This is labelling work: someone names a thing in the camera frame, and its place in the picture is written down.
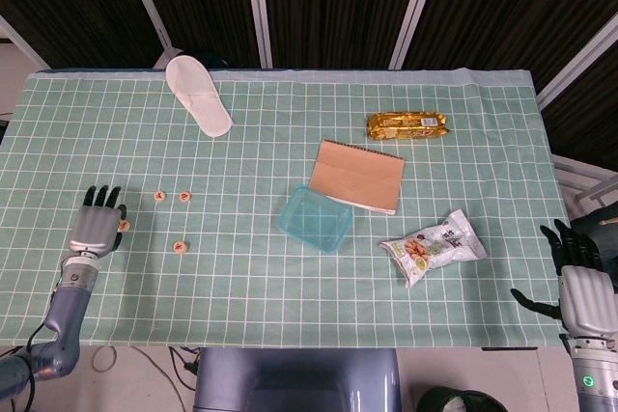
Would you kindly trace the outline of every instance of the robotic arm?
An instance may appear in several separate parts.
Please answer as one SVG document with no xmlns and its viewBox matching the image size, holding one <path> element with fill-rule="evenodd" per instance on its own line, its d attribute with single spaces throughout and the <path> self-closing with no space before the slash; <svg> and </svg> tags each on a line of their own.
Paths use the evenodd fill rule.
<svg viewBox="0 0 618 412">
<path fill-rule="evenodd" d="M 79 331 L 100 271 L 98 260 L 118 248 L 122 239 L 118 226 L 126 218 L 124 205 L 115 208 L 120 187 L 112 189 L 105 201 L 107 189 L 103 186 L 95 198 L 97 188 L 90 187 L 79 209 L 69 242 L 72 253 L 61 263 L 61 280 L 44 321 L 44 326 L 56 332 L 56 340 L 32 345 L 35 332 L 26 346 L 0 359 L 0 400 L 14 398 L 30 382 L 30 405 L 36 380 L 65 376 L 75 367 Z"/>
<path fill-rule="evenodd" d="M 526 309 L 562 320 L 567 334 L 560 339 L 573 362 L 579 410 L 618 411 L 618 353 L 613 335 L 618 333 L 618 304 L 609 275 L 603 271 L 597 245 L 556 220 L 560 237 L 547 227 L 558 274 L 558 306 L 536 303 L 520 291 L 511 293 Z"/>
</svg>

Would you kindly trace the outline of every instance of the floor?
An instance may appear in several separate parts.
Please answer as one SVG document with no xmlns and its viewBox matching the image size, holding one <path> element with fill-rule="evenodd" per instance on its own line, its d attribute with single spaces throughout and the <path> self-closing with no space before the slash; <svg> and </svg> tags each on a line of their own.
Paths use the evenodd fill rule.
<svg viewBox="0 0 618 412">
<path fill-rule="evenodd" d="M 35 70 L 36 66 L 14 45 L 0 44 L 0 113 L 13 112 L 26 76 Z M 10 115 L 0 118 L 9 119 Z M 141 353 L 129 347 L 117 349 L 114 367 L 98 373 L 92 367 L 96 348 L 82 348 L 71 375 L 37 384 L 33 410 L 183 410 L 169 381 Z M 176 380 L 167 349 L 143 349 L 174 378 L 185 409 L 191 410 L 193 393 Z M 398 350 L 398 358 L 405 411 L 413 411 L 423 393 L 434 385 L 483 391 L 513 412 L 577 411 L 571 361 L 562 348 L 490 352 L 479 348 L 416 348 Z M 112 351 L 106 347 L 98 353 L 95 366 L 104 369 L 112 360 Z M 188 373 L 184 378 L 195 381 Z M 27 392 L 19 398 L 17 410 L 22 410 L 26 397 Z M 0 403 L 0 412 L 10 410 L 7 402 Z"/>
</svg>

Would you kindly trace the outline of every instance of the green grid tablecloth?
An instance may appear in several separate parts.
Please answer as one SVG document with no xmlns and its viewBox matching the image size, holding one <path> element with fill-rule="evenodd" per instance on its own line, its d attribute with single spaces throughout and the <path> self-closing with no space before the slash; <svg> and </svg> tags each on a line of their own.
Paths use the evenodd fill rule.
<svg viewBox="0 0 618 412">
<path fill-rule="evenodd" d="M 235 122 L 214 140 L 162 73 L 32 75 L 0 146 L 0 342 L 24 343 L 41 322 L 83 195 L 107 183 L 123 187 L 131 230 L 101 261 L 84 343 L 558 344 L 557 324 L 521 310 L 509 293 L 557 299 L 538 227 L 564 219 L 565 209 L 531 84 L 277 75 L 214 74 Z M 452 132 L 368 140 L 365 117 L 392 110 L 440 111 Z M 291 192 L 308 182 L 322 139 L 407 161 L 397 213 L 355 208 L 336 256 L 276 226 Z M 177 199 L 184 190 L 188 204 Z M 457 208 L 490 257 L 433 270 L 406 289 L 378 243 Z M 177 240 L 188 243 L 183 256 L 171 250 Z"/>
</svg>

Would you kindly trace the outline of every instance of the food wrapper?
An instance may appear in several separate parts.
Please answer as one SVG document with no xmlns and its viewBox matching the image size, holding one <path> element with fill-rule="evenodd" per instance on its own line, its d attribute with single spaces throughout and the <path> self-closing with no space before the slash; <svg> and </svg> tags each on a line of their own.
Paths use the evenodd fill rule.
<svg viewBox="0 0 618 412">
<path fill-rule="evenodd" d="M 436 111 L 376 113 L 367 118 L 367 135 L 374 140 L 417 139 L 448 134 L 446 117 Z"/>
<path fill-rule="evenodd" d="M 384 241 L 393 261 L 406 276 L 410 288 L 423 278 L 429 269 L 436 269 L 453 261 L 475 261 L 487 256 L 483 244 L 472 230 L 463 211 L 449 214 L 439 226 L 421 229 L 405 238 Z"/>
</svg>

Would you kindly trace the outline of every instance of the blue plastic container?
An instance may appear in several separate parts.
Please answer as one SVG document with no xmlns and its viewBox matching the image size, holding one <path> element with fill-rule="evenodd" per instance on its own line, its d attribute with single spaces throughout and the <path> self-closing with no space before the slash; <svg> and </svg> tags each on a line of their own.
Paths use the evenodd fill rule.
<svg viewBox="0 0 618 412">
<path fill-rule="evenodd" d="M 332 253 L 348 233 L 351 219 L 351 206 L 301 186 L 279 216 L 279 229 L 320 251 Z"/>
</svg>

